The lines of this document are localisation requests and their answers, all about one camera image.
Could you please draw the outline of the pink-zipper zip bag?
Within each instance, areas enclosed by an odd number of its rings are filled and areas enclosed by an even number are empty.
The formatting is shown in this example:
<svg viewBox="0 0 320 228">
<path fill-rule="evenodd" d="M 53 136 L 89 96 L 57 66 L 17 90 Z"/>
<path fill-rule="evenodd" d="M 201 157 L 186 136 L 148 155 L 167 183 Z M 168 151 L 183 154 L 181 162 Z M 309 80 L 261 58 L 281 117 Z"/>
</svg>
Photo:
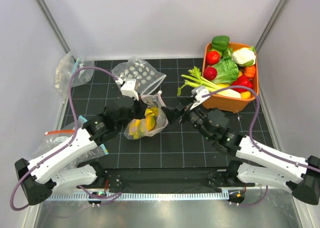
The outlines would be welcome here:
<svg viewBox="0 0 320 228">
<path fill-rule="evenodd" d="M 165 107 L 162 99 L 162 91 L 155 95 L 143 95 L 142 101 L 147 104 L 145 118 L 134 119 L 124 131 L 124 136 L 128 140 L 138 140 L 144 137 L 152 137 L 160 133 L 167 125 L 168 120 L 161 107 Z"/>
</svg>

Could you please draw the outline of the yellow banana bunch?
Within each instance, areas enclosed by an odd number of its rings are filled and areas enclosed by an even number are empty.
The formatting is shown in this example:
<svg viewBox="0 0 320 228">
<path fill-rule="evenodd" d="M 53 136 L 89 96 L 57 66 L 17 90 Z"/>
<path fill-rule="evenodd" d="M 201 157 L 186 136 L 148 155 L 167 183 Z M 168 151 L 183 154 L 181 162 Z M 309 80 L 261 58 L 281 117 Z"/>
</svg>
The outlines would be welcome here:
<svg viewBox="0 0 320 228">
<path fill-rule="evenodd" d="M 148 132 L 146 129 L 146 116 L 148 115 L 153 115 L 156 116 L 156 119 L 158 117 L 159 110 L 156 106 L 153 106 L 151 108 L 147 108 L 145 111 L 145 118 L 138 120 L 135 119 L 133 120 L 130 125 L 129 125 L 129 138 L 135 140 L 135 139 L 140 139 L 142 137 L 145 137 L 150 131 Z"/>
</svg>

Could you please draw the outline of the dark red round fruit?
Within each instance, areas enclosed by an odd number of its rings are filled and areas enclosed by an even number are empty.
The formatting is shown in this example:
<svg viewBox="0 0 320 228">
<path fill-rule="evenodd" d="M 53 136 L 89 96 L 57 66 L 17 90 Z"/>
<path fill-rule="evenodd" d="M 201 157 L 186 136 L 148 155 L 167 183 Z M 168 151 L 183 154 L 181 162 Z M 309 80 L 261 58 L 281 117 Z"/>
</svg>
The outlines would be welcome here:
<svg viewBox="0 0 320 228">
<path fill-rule="evenodd" d="M 208 66 L 203 72 L 203 77 L 209 81 L 213 81 L 217 74 L 218 72 L 214 67 Z"/>
</svg>

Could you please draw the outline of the green lettuce cabbage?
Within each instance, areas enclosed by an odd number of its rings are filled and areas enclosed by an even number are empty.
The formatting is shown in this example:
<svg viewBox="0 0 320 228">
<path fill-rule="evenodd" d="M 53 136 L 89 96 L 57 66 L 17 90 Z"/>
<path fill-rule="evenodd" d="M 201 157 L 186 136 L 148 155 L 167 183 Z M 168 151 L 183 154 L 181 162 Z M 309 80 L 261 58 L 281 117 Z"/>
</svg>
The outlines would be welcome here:
<svg viewBox="0 0 320 228">
<path fill-rule="evenodd" d="M 213 65 L 213 68 L 215 68 L 217 71 L 217 76 L 213 80 L 215 84 L 231 84 L 238 79 L 238 66 L 230 58 L 221 59 L 217 64 Z"/>
</svg>

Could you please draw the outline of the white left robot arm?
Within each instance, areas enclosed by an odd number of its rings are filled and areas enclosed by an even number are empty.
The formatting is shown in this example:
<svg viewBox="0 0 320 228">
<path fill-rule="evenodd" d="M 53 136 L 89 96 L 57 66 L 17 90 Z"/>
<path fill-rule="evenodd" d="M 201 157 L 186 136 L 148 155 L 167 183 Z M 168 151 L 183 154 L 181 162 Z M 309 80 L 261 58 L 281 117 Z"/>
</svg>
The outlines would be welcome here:
<svg viewBox="0 0 320 228">
<path fill-rule="evenodd" d="M 106 176 L 99 164 L 88 165 L 65 172 L 61 170 L 82 154 L 103 145 L 115 138 L 134 119 L 144 119 L 147 104 L 138 99 L 120 96 L 112 100 L 102 113 L 87 120 L 81 127 L 76 127 L 73 135 L 52 150 L 33 160 L 24 158 L 15 162 L 18 178 L 16 187 L 21 187 L 28 205 L 36 205 L 66 184 L 104 186 Z"/>
</svg>

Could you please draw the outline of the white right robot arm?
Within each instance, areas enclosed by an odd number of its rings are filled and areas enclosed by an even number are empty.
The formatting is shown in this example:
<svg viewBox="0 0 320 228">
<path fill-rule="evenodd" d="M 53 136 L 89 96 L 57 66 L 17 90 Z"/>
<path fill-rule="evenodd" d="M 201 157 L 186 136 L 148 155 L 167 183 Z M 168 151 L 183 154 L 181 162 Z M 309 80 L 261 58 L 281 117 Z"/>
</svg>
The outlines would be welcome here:
<svg viewBox="0 0 320 228">
<path fill-rule="evenodd" d="M 162 107 L 169 123 L 188 122 L 214 149 L 239 158 L 233 161 L 225 173 L 231 186 L 242 183 L 259 183 L 273 186 L 292 194 L 296 199 L 311 205 L 320 201 L 320 159 L 290 155 L 261 144 L 249 135 L 229 127 L 224 112 L 213 108 L 207 113 L 195 107 L 193 97 L 183 97 L 184 104 Z"/>
</svg>

